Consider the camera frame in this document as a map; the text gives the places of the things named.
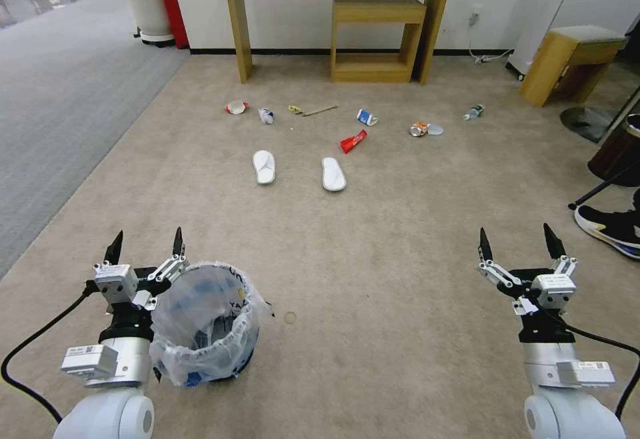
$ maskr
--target black cable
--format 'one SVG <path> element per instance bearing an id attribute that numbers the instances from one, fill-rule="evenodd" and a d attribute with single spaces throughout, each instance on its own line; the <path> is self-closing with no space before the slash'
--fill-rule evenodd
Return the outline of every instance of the black cable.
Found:
<path id="1" fill-rule="evenodd" d="M 583 331 L 583 330 L 578 329 L 576 327 L 570 326 L 564 320 L 549 314 L 539 304 L 537 304 L 537 306 L 538 306 L 538 309 L 544 311 L 544 313 L 548 317 L 553 319 L 555 322 L 558 322 L 559 324 L 562 324 L 566 329 L 570 330 L 571 332 L 575 332 L 576 334 L 580 334 L 581 336 L 584 336 L 585 338 L 588 338 L 588 339 L 592 339 L 592 340 L 595 340 L 595 341 L 598 341 L 598 342 L 603 342 L 604 344 L 608 344 L 609 346 L 615 346 L 615 347 L 620 348 L 620 349 L 628 350 L 629 352 L 632 352 L 633 354 L 638 356 L 638 365 L 635 368 L 635 372 L 633 373 L 629 383 L 627 384 L 627 387 L 625 388 L 624 392 L 622 393 L 622 396 L 620 397 L 620 401 L 618 401 L 617 407 L 615 408 L 615 416 L 618 418 L 618 420 L 622 420 L 622 411 L 624 410 L 625 406 L 627 405 L 627 401 L 628 401 L 631 393 L 633 392 L 633 389 L 638 384 L 638 380 L 640 380 L 640 350 L 636 349 L 633 346 L 629 346 L 628 344 L 625 344 L 624 342 L 618 342 L 618 341 L 613 340 L 613 339 L 604 338 L 602 336 L 598 336 L 597 334 L 591 334 L 590 332 Z"/>
<path id="2" fill-rule="evenodd" d="M 7 354 L 7 357 L 5 357 L 5 359 L 2 361 L 2 366 L 0 366 L 0 373 L 2 375 L 2 379 L 4 379 L 6 383 L 12 385 L 16 389 L 20 389 L 26 395 L 31 396 L 40 404 L 42 404 L 45 407 L 45 409 L 49 411 L 49 413 L 53 416 L 53 418 L 58 424 L 60 424 L 60 421 L 62 421 L 62 416 L 60 416 L 60 413 L 56 411 L 55 407 L 53 407 L 48 400 L 44 399 L 44 397 L 42 397 L 33 389 L 30 389 L 26 387 L 24 384 L 13 379 L 7 371 L 7 367 L 9 365 L 9 361 L 13 359 L 13 357 L 18 352 L 23 350 L 27 345 L 29 345 L 29 343 L 33 342 L 35 339 L 38 339 L 42 334 L 44 334 L 53 326 L 55 326 L 56 323 L 58 323 L 62 318 L 64 318 L 72 310 L 76 309 L 80 305 L 80 303 L 83 302 L 92 292 L 95 292 L 93 287 L 87 285 L 85 290 L 82 292 L 82 295 L 78 299 L 76 299 L 71 306 L 66 308 L 63 312 L 58 314 L 54 319 L 49 321 L 44 327 L 40 328 L 38 331 L 34 332 L 31 336 L 29 336 L 23 342 L 21 342 L 18 347 L 14 348 L 9 354 Z"/>

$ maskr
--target trash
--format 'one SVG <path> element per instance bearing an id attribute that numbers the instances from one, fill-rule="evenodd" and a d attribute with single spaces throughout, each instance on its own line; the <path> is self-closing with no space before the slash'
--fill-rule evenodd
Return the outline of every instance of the trash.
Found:
<path id="1" fill-rule="evenodd" d="M 482 113 L 485 112 L 485 107 L 483 105 L 475 105 L 462 116 L 462 119 L 465 121 L 469 121 L 471 119 L 476 119 L 477 117 L 482 116 Z"/>
<path id="2" fill-rule="evenodd" d="M 258 115 L 260 116 L 260 121 L 262 121 L 263 124 L 273 124 L 273 111 L 270 111 L 267 108 L 260 108 L 258 109 Z"/>
<path id="3" fill-rule="evenodd" d="M 353 149 L 360 141 L 362 141 L 365 137 L 367 137 L 367 131 L 364 129 L 360 131 L 357 135 L 348 137 L 340 141 L 340 147 L 347 154 L 351 149 Z"/>
<path id="4" fill-rule="evenodd" d="M 329 106 L 329 107 L 325 107 L 325 108 L 320 108 L 320 109 L 316 109 L 314 111 L 311 111 L 309 113 L 305 113 L 302 109 L 300 109 L 298 106 L 295 105 L 289 105 L 289 110 L 293 113 L 293 114 L 302 114 L 302 117 L 307 117 L 307 116 L 311 116 L 314 114 L 318 114 L 318 113 L 324 113 L 325 111 L 328 111 L 329 109 L 335 109 L 338 106 Z"/>
<path id="5" fill-rule="evenodd" d="M 369 111 L 361 109 L 355 117 L 358 121 L 367 126 L 373 126 L 378 122 L 378 118 L 374 117 Z"/>
<path id="6" fill-rule="evenodd" d="M 151 313 L 153 365 L 176 386 L 234 377 L 253 353 L 262 312 L 271 314 L 244 272 L 224 262 L 191 265 Z"/>
<path id="7" fill-rule="evenodd" d="M 237 99 L 236 101 L 231 101 L 228 105 L 226 105 L 225 111 L 227 111 L 229 114 L 242 114 L 245 112 L 245 109 L 248 106 L 249 104 L 245 101 Z"/>
<path id="8" fill-rule="evenodd" d="M 413 137 L 422 137 L 427 134 L 429 136 L 439 136 L 444 132 L 445 130 L 437 124 L 422 123 L 420 121 L 418 121 L 417 123 L 413 123 L 413 125 L 409 128 L 409 134 Z"/>
<path id="9" fill-rule="evenodd" d="M 295 312 L 289 311 L 285 313 L 285 322 L 287 324 L 293 324 L 295 322 Z"/>

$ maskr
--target sneaker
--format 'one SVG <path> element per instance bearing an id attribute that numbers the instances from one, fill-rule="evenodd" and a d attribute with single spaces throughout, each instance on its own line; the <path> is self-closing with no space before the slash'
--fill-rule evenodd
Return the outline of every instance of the sneaker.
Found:
<path id="1" fill-rule="evenodd" d="M 580 206 L 573 218 L 590 236 L 615 247 L 625 256 L 640 259 L 640 211 L 601 213 L 589 206 Z"/>

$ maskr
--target power cord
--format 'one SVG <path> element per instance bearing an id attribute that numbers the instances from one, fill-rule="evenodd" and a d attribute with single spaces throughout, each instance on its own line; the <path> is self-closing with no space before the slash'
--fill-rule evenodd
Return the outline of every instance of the power cord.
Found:
<path id="1" fill-rule="evenodd" d="M 618 342 L 616 340 L 608 339 L 608 338 L 605 338 L 605 337 L 602 337 L 602 336 L 598 336 L 597 334 L 591 334 L 590 332 L 583 331 L 583 330 L 578 329 L 576 327 L 570 326 L 564 320 L 549 314 L 547 312 L 547 310 L 544 309 L 539 304 L 536 304 L 536 305 L 538 306 L 539 310 L 543 311 L 548 317 L 553 319 L 558 324 L 562 324 L 562 326 L 564 328 L 566 328 L 567 330 L 570 330 L 571 332 L 575 332 L 576 334 L 579 334 L 580 336 L 584 336 L 585 338 L 588 338 L 588 339 L 591 339 L 591 340 L 594 340 L 594 341 L 598 341 L 598 342 L 603 342 L 604 344 L 608 344 L 609 346 L 615 346 L 615 347 L 620 348 L 620 349 L 628 350 L 629 352 L 632 352 L 633 354 L 638 356 L 638 365 L 635 368 L 635 372 L 633 373 L 631 379 L 629 380 L 629 383 L 627 384 L 627 387 L 625 388 L 624 392 L 622 393 L 622 396 L 620 397 L 620 401 L 618 401 L 618 405 L 615 408 L 615 416 L 618 418 L 618 420 L 622 421 L 622 411 L 624 410 L 625 406 L 627 405 L 627 401 L 628 401 L 631 393 L 633 392 L 633 389 L 638 384 L 638 380 L 640 380 L 640 350 L 638 350 L 637 348 L 635 348 L 633 346 L 629 346 L 628 344 L 625 344 L 624 342 Z"/>
<path id="2" fill-rule="evenodd" d="M 473 51 L 471 50 L 471 40 L 469 40 L 469 55 L 473 58 L 473 62 L 475 64 L 490 63 L 491 61 L 500 59 L 512 52 L 514 52 L 514 49 L 508 49 L 504 53 L 498 56 L 489 56 L 489 55 L 476 56 L 475 54 L 473 54 Z"/>
<path id="3" fill-rule="evenodd" d="M 64 318 L 71 311 L 76 309 L 80 305 L 81 302 L 83 302 L 87 297 L 89 297 L 89 295 L 91 295 L 93 292 L 96 292 L 96 290 L 97 290 L 97 287 L 95 286 L 95 284 L 93 282 L 88 282 L 87 281 L 87 286 L 85 287 L 85 290 L 82 292 L 82 295 L 78 299 L 76 299 L 75 302 L 71 306 L 66 308 L 63 312 L 61 312 L 55 318 L 53 318 L 51 321 L 49 321 L 45 326 L 43 326 L 38 331 L 34 332 L 31 336 L 26 338 L 23 342 L 21 342 L 19 346 L 17 346 L 9 354 L 7 354 L 7 357 L 5 357 L 5 359 L 2 361 L 2 366 L 0 366 L 0 373 L 2 375 L 2 379 L 4 379 L 6 381 L 6 383 L 12 385 L 16 389 L 21 390 L 26 395 L 32 397 L 33 399 L 38 401 L 40 404 L 42 404 L 42 406 L 44 406 L 45 409 L 47 409 L 49 411 L 49 413 L 53 416 L 53 418 L 55 419 L 55 421 L 58 424 L 60 424 L 60 422 L 62 421 L 62 416 L 60 415 L 60 413 L 58 413 L 58 411 L 56 411 L 55 407 L 53 407 L 48 400 L 44 399 L 44 397 L 42 397 L 40 394 L 38 394 L 33 389 L 30 389 L 27 386 L 25 386 L 24 384 L 22 384 L 22 383 L 16 381 L 15 379 L 13 379 L 9 375 L 9 373 L 7 371 L 7 367 L 9 365 L 9 361 L 11 359 L 13 359 L 13 357 L 18 352 L 23 350 L 31 342 L 33 342 L 34 340 L 38 339 L 42 334 L 44 334 L 49 329 L 51 329 L 53 326 L 55 326 L 62 318 Z"/>

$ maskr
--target wooden shelf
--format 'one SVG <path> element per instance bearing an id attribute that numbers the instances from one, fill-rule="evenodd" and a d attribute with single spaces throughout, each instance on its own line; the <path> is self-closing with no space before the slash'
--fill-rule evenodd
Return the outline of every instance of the wooden shelf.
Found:
<path id="1" fill-rule="evenodd" d="M 408 83 L 426 10 L 418 0 L 333 0 L 331 80 Z M 404 23 L 400 53 L 338 54 L 340 23 Z"/>
<path id="2" fill-rule="evenodd" d="M 333 69 L 334 81 L 406 83 L 411 70 L 400 54 L 338 54 Z"/>
<path id="3" fill-rule="evenodd" d="M 422 24 L 426 9 L 418 0 L 333 0 L 337 23 Z"/>

